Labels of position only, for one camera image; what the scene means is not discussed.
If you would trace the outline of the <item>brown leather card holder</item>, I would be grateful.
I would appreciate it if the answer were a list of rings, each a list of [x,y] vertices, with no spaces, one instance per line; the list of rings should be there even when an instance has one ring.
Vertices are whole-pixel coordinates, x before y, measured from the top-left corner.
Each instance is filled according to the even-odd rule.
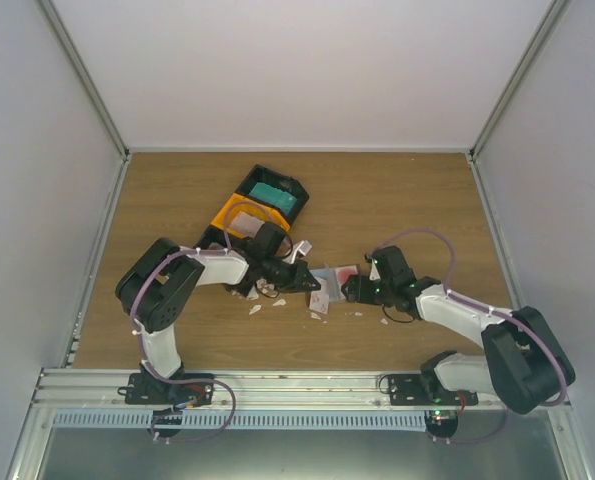
[[[323,268],[311,270],[311,273],[317,279],[324,280],[326,282],[326,288],[330,297],[330,302],[345,301],[346,296],[342,293],[342,287],[341,289],[337,288],[336,281],[334,279],[334,268],[335,267],[325,265]]]

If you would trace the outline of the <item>white red credit card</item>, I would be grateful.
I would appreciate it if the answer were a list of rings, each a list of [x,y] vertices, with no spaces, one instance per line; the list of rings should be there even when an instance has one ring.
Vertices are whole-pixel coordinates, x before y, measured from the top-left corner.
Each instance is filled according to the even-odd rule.
[[[359,269],[356,265],[346,265],[335,267],[333,272],[337,288],[341,289],[341,287],[348,281],[350,276],[359,274]]]

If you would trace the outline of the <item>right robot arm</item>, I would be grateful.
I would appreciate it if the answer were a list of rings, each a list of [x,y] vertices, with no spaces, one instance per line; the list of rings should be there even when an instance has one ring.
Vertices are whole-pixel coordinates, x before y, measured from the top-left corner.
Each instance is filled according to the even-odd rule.
[[[351,303],[393,308],[413,321],[451,330],[481,348],[480,355],[448,350],[420,368],[420,393],[441,405],[457,391],[494,395],[511,411],[527,414],[567,397],[576,372],[542,313],[529,306],[498,308],[460,295],[433,277],[417,277],[396,246],[369,256],[371,271],[341,287]]]

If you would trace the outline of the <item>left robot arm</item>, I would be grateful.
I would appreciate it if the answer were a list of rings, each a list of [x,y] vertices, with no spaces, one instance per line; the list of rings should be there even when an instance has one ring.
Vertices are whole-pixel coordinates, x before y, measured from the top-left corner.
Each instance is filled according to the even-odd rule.
[[[236,241],[225,233],[224,241],[221,247],[204,249],[159,238],[116,286],[115,295],[139,341],[142,369],[151,376],[148,391],[162,404],[182,395],[183,362],[174,324],[196,288],[223,285],[246,296],[264,280],[280,294],[321,289],[305,260],[311,243],[293,242],[272,222]]]

